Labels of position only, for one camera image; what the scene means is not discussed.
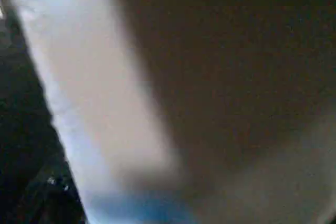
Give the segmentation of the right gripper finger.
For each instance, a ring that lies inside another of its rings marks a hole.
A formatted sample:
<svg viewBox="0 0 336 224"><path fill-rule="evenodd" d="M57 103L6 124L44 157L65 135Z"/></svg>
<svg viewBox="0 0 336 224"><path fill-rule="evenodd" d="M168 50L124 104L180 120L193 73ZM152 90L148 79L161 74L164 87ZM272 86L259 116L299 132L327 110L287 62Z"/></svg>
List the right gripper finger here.
<svg viewBox="0 0 336 224"><path fill-rule="evenodd" d="M1 223L88 223L63 153L1 175Z"/></svg>

